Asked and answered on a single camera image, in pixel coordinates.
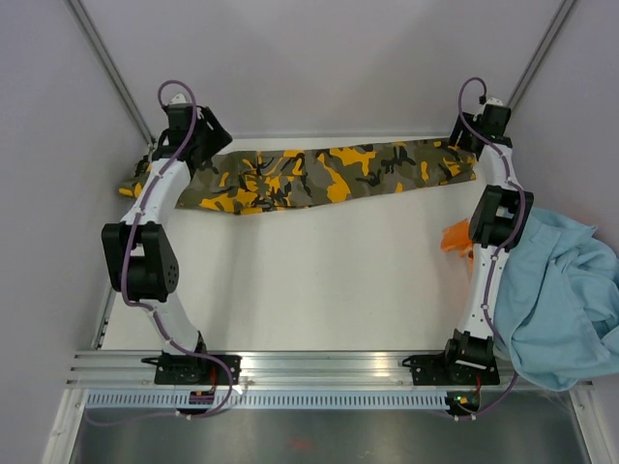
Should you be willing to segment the camouflage trousers yellow green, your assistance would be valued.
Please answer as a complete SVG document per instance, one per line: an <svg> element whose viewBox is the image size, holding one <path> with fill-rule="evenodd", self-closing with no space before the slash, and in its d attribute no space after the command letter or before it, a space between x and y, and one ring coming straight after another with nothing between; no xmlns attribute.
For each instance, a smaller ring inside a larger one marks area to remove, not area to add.
<svg viewBox="0 0 619 464"><path fill-rule="evenodd" d="M475 179L475 155L445 139L347 147L229 151L191 143L181 208L235 215L305 209Z"/></svg>

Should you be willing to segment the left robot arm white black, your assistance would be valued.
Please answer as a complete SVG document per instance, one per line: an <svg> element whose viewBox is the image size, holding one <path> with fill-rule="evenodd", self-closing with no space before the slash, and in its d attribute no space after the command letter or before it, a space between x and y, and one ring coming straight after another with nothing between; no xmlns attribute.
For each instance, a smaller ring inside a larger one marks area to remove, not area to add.
<svg viewBox="0 0 619 464"><path fill-rule="evenodd" d="M132 207L102 230L110 283L127 305L144 310L161 339L160 354L147 361L157 369L157 384L235 385L240 359L208 354L183 308L180 265L164 229L197 169L232 137L207 107L172 102L163 111L168 127L135 168Z"/></svg>

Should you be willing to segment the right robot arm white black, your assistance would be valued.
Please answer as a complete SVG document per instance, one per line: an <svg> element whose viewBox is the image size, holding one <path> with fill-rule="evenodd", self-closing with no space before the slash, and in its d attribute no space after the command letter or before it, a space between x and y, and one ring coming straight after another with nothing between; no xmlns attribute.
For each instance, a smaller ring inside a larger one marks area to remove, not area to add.
<svg viewBox="0 0 619 464"><path fill-rule="evenodd" d="M455 134L477 156L486 186L470 218L472 280L464 315L448 340L441 371L449 385L499 383L494 348L500 335L494 322L498 290L510 252L518 245L534 196L516 177L513 145L505 135L511 109L498 99L465 115Z"/></svg>

